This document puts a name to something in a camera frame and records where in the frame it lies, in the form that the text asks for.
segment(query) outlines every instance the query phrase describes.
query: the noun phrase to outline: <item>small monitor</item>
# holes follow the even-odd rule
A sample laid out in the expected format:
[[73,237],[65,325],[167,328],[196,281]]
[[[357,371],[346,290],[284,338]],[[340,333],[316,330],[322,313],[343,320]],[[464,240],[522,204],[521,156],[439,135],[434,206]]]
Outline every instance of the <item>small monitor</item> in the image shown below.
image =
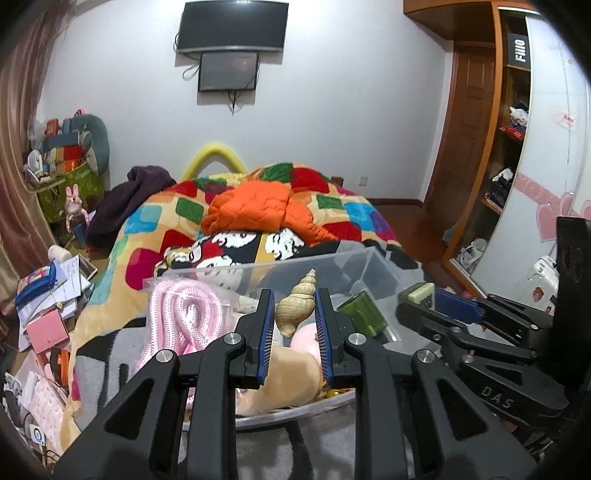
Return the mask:
[[201,54],[199,92],[254,90],[258,53],[219,51]]

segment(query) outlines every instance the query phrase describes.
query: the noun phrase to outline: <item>conch shell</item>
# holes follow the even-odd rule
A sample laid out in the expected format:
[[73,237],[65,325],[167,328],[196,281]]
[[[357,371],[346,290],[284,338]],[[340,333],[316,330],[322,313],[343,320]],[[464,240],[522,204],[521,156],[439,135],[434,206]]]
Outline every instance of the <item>conch shell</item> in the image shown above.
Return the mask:
[[297,326],[314,311],[316,270],[310,270],[291,294],[279,302],[275,309],[275,323],[283,336],[291,338]]

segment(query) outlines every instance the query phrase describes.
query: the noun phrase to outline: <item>pile of papers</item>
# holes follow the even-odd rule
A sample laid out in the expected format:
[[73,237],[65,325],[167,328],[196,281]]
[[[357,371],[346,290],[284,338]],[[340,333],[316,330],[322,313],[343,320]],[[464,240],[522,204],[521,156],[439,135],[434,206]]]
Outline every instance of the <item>pile of papers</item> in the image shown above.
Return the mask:
[[80,272],[80,258],[75,256],[64,263],[56,264],[56,287],[17,309],[20,321],[18,350],[26,350],[30,343],[24,333],[29,322],[41,316],[47,309],[61,305],[61,318],[65,321],[76,314],[78,302],[90,297],[93,284]]

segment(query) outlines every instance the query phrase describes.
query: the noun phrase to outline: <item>wooden door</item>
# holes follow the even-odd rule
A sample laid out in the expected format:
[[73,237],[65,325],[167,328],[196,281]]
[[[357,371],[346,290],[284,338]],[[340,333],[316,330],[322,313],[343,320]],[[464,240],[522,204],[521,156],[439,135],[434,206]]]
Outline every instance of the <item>wooden door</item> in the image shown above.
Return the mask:
[[425,206],[433,222],[450,228],[466,207],[491,121],[495,49],[458,47],[444,138]]

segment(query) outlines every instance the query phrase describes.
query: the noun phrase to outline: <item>white wall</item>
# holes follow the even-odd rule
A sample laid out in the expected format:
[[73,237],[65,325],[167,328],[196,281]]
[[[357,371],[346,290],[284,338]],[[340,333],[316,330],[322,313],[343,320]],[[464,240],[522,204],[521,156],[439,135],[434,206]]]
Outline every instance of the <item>white wall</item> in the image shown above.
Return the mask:
[[140,164],[178,178],[220,141],[249,169],[307,163],[369,197],[423,196],[451,55],[402,0],[292,0],[284,54],[263,58],[254,104],[234,116],[223,95],[197,98],[197,79],[182,78],[173,40],[184,0],[87,1],[99,5],[56,42],[39,116],[101,117],[112,185]]

